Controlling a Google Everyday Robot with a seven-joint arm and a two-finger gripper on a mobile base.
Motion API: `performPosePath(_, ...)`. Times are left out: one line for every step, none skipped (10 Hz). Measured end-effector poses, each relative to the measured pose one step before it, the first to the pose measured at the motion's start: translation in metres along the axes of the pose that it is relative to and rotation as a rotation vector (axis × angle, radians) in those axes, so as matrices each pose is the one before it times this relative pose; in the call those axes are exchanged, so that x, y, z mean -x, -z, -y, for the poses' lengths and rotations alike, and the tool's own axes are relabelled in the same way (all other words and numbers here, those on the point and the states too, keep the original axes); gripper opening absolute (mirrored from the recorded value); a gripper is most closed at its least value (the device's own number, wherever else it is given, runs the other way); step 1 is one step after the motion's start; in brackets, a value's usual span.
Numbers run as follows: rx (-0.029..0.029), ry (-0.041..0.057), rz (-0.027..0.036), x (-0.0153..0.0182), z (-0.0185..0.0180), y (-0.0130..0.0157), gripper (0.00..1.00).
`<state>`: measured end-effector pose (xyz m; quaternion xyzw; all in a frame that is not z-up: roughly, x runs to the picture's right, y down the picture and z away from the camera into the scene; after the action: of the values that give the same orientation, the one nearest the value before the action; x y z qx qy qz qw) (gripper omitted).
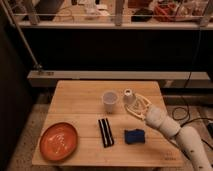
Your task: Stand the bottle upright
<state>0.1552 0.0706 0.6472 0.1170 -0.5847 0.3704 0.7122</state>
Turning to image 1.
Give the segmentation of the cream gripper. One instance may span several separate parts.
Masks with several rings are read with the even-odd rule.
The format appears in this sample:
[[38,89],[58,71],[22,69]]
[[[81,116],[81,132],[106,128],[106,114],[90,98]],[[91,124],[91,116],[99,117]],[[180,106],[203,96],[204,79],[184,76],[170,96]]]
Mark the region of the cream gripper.
[[140,110],[138,108],[125,105],[125,110],[129,114],[144,120],[146,118],[146,115],[152,103],[150,103],[150,101],[145,96],[142,96],[141,94],[136,93],[136,97],[140,99],[145,104],[145,106]]

